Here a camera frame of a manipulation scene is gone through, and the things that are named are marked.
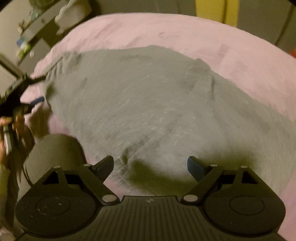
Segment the person's left hand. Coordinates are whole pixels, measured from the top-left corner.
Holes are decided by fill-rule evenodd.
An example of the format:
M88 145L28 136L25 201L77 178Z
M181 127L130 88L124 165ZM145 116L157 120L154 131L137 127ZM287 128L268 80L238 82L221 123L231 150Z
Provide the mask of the person's left hand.
M1 117L1 165L20 172L35 145L34 137L22 114Z

